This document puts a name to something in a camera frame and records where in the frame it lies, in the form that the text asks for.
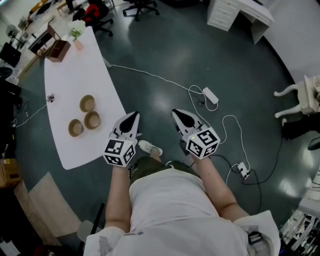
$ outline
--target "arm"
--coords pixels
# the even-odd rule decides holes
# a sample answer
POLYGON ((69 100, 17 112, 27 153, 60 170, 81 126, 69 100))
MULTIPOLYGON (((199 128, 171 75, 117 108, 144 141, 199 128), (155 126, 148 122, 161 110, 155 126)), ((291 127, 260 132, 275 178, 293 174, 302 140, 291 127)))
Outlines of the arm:
POLYGON ((128 168, 114 166, 105 209, 105 228, 117 227, 126 233, 130 231, 131 202, 129 186, 128 168))
POLYGON ((235 196, 225 184, 209 157, 202 160, 192 156, 205 192, 219 216, 232 222, 248 214, 237 204, 235 196))

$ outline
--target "power strip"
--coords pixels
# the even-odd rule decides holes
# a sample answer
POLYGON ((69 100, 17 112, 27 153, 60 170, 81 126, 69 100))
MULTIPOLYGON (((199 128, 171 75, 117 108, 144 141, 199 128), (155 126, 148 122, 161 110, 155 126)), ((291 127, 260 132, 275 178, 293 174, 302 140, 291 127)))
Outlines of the power strip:
POLYGON ((238 165, 237 165, 238 169, 239 169, 239 172, 241 173, 242 177, 244 179, 248 178, 249 177, 249 174, 250 172, 247 170, 247 167, 245 166, 244 162, 240 162, 238 165))
POLYGON ((202 92, 209 99, 209 101, 212 102, 212 104, 215 105, 218 103, 219 99, 217 98, 216 95, 214 95, 214 93, 208 87, 204 88, 202 92))

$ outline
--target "small plant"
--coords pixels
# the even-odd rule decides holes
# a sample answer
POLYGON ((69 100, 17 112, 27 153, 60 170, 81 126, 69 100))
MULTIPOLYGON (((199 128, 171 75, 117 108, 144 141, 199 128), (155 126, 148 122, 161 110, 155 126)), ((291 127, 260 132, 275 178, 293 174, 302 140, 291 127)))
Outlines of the small plant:
POLYGON ((80 37, 86 28, 86 23, 83 20, 75 20, 70 23, 70 35, 73 37, 73 40, 77 40, 80 37))

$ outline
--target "white chair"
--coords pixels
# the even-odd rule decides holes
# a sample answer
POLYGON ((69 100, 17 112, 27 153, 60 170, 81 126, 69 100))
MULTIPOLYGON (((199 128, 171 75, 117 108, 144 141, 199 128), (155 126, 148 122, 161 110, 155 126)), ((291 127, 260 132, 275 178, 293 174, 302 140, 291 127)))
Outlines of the white chair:
POLYGON ((280 97, 293 90, 297 90, 298 92, 299 104, 293 108, 276 113, 274 115, 275 118, 298 112, 302 112, 304 115, 311 115, 320 112, 319 102, 316 99, 317 93, 320 93, 320 76, 314 76, 312 78, 304 76, 304 81, 301 81, 298 84, 292 84, 282 92, 275 91, 273 95, 280 97))

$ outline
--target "wooden bowl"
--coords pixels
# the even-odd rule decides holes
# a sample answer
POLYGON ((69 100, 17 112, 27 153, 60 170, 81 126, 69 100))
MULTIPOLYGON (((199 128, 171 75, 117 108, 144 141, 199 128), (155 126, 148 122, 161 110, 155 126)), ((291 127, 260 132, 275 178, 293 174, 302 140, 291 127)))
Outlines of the wooden bowl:
POLYGON ((101 119, 99 114, 96 111, 90 111, 85 114, 84 125, 89 130, 97 128, 101 124, 101 119))
POLYGON ((89 112, 95 108, 95 99, 92 95, 83 96, 80 100, 80 109, 82 112, 89 112))
POLYGON ((84 126, 78 119, 73 119, 69 123, 68 131, 72 137, 77 137, 84 131, 84 126))

